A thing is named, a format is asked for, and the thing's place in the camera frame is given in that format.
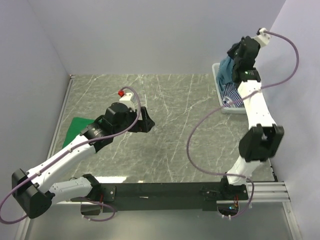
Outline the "blue tank top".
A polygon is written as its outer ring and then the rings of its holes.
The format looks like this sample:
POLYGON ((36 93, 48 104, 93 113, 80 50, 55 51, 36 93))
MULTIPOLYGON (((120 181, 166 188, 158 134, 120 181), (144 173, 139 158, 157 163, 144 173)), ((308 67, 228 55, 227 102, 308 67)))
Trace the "blue tank top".
POLYGON ((219 64, 219 69, 216 74, 217 82, 221 89, 225 87, 225 85, 233 82, 232 80, 232 71, 234 66, 234 60, 227 56, 223 59, 219 64))

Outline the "green tank top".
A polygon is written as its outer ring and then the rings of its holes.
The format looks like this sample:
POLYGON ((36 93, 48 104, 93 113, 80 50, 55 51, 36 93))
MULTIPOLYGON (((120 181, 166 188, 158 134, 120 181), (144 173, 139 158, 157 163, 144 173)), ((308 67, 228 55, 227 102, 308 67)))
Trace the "green tank top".
POLYGON ((70 144, 87 125, 92 124, 93 122, 94 119, 74 117, 67 129, 62 148, 65 148, 70 144))

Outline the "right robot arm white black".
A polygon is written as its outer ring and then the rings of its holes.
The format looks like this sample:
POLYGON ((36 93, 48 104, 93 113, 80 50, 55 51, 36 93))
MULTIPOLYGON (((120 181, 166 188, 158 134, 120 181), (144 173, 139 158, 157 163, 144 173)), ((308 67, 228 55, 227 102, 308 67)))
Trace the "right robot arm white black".
POLYGON ((245 108, 248 132, 239 142, 237 161, 221 180, 219 193, 226 200, 247 193, 247 179, 276 154, 284 136, 284 128, 276 124, 268 110, 261 78, 254 67, 260 48, 268 42, 258 36, 246 36, 227 52, 233 59, 232 81, 245 108))

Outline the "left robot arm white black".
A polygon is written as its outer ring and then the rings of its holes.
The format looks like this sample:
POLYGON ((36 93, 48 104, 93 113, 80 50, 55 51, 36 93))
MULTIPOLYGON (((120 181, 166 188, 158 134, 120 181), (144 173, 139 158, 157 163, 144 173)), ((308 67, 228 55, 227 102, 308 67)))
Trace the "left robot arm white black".
POLYGON ((16 170, 11 176, 11 194, 30 219, 64 200, 84 197, 94 201, 100 195, 100 183, 91 174, 65 182, 58 182, 58 178, 115 137, 126 132, 148 133, 155 125, 146 107, 135 109, 130 102, 115 102, 51 158, 28 171, 16 170))

